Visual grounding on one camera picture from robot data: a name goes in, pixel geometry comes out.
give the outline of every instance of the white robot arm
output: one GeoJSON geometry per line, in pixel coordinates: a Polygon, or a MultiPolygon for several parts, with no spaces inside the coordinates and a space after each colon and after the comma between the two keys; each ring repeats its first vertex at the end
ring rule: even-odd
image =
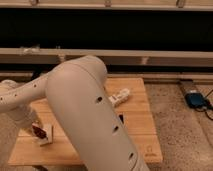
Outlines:
{"type": "Polygon", "coordinates": [[[89,171],[149,171],[104,92],[106,76],[104,63],[96,57],[64,62],[1,93],[0,113],[13,111],[14,120],[24,120],[21,105],[46,97],[89,171]]]}

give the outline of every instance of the black cable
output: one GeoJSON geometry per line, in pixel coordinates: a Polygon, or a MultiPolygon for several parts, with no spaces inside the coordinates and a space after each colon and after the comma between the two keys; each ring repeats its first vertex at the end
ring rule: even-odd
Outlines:
{"type": "Polygon", "coordinates": [[[205,96],[205,98],[207,98],[210,94],[212,94],[213,89],[205,96]]]}
{"type": "Polygon", "coordinates": [[[201,108],[195,108],[195,111],[197,112],[204,112],[206,117],[208,119],[210,119],[211,121],[213,121],[213,115],[210,116],[210,114],[208,113],[209,111],[213,111],[213,106],[211,105],[209,99],[207,99],[208,96],[210,96],[210,94],[213,92],[213,89],[204,97],[205,98],[205,102],[206,105],[201,107],[201,108]]]}
{"type": "Polygon", "coordinates": [[[207,116],[208,119],[212,120],[213,121],[213,116],[211,117],[208,113],[208,110],[205,110],[205,114],[207,116]]]}

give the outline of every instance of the gray floor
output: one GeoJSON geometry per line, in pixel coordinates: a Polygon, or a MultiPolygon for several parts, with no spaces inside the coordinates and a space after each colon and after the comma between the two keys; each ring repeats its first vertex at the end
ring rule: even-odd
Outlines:
{"type": "MultiPolygon", "coordinates": [[[[199,85],[206,94],[212,85],[199,85]]],[[[176,84],[146,84],[164,156],[162,164],[149,165],[151,171],[212,171],[213,121],[189,109],[176,84]]],[[[209,97],[213,103],[213,94],[209,97]]],[[[9,167],[7,160],[17,136],[17,128],[0,115],[0,170],[31,171],[32,167],[9,167]]],[[[48,167],[49,170],[85,171],[85,168],[48,167]]]]}

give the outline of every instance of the wooden table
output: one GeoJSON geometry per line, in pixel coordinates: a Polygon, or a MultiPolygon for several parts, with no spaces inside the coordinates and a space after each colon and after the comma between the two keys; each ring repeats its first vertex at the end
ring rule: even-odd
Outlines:
{"type": "MultiPolygon", "coordinates": [[[[108,78],[106,83],[108,95],[112,95],[122,88],[129,88],[131,97],[126,103],[116,108],[116,113],[123,115],[124,125],[145,161],[147,163],[162,162],[161,149],[143,80],[141,78],[108,78]]],[[[52,114],[47,100],[33,102],[32,106],[38,112],[43,123],[53,124],[54,143],[40,147],[34,137],[20,131],[8,161],[9,165],[55,166],[83,164],[52,114]]]]}

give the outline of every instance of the table leg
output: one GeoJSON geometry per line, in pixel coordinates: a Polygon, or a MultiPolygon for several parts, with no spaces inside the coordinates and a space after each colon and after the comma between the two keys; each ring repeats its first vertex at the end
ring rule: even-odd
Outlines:
{"type": "Polygon", "coordinates": [[[38,171],[48,171],[47,168],[45,168],[44,166],[42,165],[36,165],[36,166],[32,166],[34,167],[35,169],[37,169],[38,171]]]}

